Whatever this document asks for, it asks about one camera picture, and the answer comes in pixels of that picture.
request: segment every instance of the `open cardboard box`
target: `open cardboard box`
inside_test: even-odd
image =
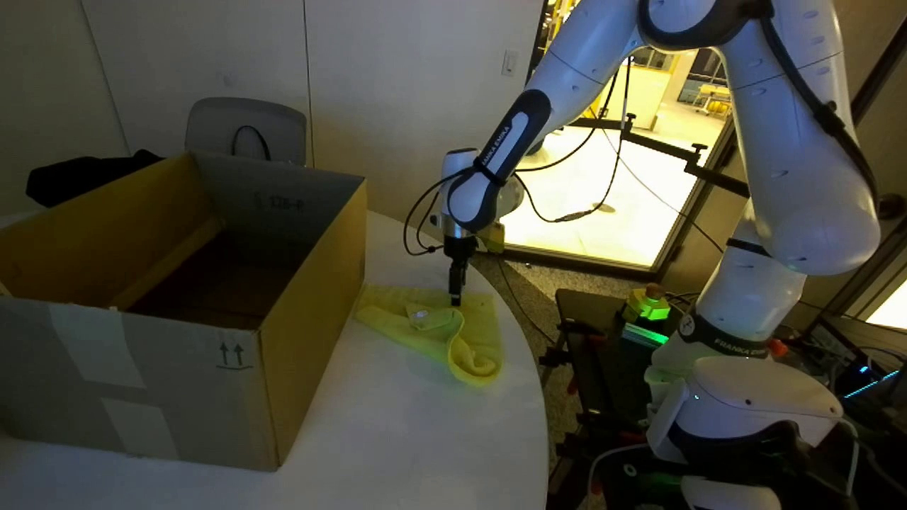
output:
[[[366,180],[179,156],[0,229],[0,425],[274,469],[366,270]]]

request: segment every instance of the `machine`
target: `machine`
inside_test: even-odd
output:
[[[875,189],[853,135],[831,0],[580,0],[489,141],[445,159],[449,299],[458,304],[472,234],[496,220],[496,196],[519,159],[573,122],[644,42],[720,50],[750,189],[695,312],[651,356],[649,444],[661,458],[697,462],[673,444],[676,430],[721,444],[755,440],[777,423],[816,444],[840,417],[838,406],[805,374],[777,374],[768,338],[808,274],[855,270],[879,247]]]

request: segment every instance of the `gray chair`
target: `gray chair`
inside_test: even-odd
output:
[[[305,165],[305,115],[274,101],[206,95],[190,110],[187,149]]]

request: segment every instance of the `white table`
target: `white table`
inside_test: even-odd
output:
[[[398,224],[367,216],[367,287],[445,288],[445,277],[445,255],[407,257]],[[468,288],[492,292],[472,270]],[[489,389],[458,384],[438,362],[349,321],[292,454],[274,474],[0,435],[0,508],[544,508],[541,384],[502,298],[496,315],[503,372]]]

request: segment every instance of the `floor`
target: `floor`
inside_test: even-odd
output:
[[[721,119],[697,112],[690,105],[662,105],[653,131],[644,135],[690,148],[713,144]],[[683,172],[683,159],[653,153],[622,141],[614,165],[617,132],[594,131],[590,141],[567,161],[558,161],[587,138],[587,128],[563,128],[544,138],[541,149],[522,161],[530,202],[502,219],[506,248],[556,255],[567,260],[592,260],[622,270],[649,270],[668,237],[676,210],[683,210],[695,179]]]

